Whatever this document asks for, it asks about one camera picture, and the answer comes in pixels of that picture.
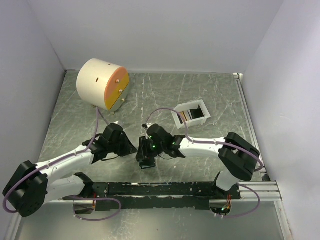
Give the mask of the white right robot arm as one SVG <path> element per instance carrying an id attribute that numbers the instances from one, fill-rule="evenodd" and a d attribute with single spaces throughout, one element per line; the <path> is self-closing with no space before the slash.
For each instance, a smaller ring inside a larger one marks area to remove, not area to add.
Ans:
<path id="1" fill-rule="evenodd" d="M 135 157 L 141 169 L 154 168 L 155 157 L 162 153 L 173 159 L 217 156 L 225 167 L 212 186 L 212 193 L 218 199 L 228 195 L 238 182 L 251 181 L 259 164 L 260 152 L 234 132 L 209 139 L 171 135 L 158 124 L 147 123 L 142 127 L 146 134 L 139 138 Z"/>

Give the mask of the white card tray box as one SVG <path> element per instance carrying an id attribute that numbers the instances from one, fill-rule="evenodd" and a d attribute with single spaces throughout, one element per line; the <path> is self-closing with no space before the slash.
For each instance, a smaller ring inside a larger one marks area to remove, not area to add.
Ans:
<path id="1" fill-rule="evenodd" d="M 188 128 L 197 126 L 197 125 L 203 125 L 207 121 L 207 119 L 211 117 L 202 99 L 179 104 L 174 108 L 174 110 L 179 112 L 179 114 L 180 112 L 183 112 L 183 111 L 197 110 L 198 118 L 190 121 L 185 121 Z M 182 118 L 182 116 L 178 115 L 174 111 L 171 114 L 173 116 L 177 129 L 178 130 L 184 129 L 185 125 L 184 125 L 184 122 L 183 122 L 184 119 Z"/>

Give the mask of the black card holder wallet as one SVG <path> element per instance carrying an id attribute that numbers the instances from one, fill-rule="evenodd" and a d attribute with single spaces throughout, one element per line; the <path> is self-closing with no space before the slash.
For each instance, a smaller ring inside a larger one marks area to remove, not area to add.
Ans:
<path id="1" fill-rule="evenodd" d="M 138 164 L 142 170 L 156 167 L 156 162 L 154 157 L 143 157 L 138 160 Z"/>

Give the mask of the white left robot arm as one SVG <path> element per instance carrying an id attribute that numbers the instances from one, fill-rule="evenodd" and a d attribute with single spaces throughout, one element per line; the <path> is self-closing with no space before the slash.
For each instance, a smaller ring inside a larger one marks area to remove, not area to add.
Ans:
<path id="1" fill-rule="evenodd" d="M 74 150 L 56 158 L 32 163 L 21 163 L 4 188 L 2 207 L 10 213 L 29 217 L 42 205 L 59 198 L 89 199 L 94 196 L 93 181 L 72 171 L 107 161 L 108 154 L 126 157 L 137 153 L 124 129 L 117 123 L 109 124 L 103 133 L 95 133 Z"/>

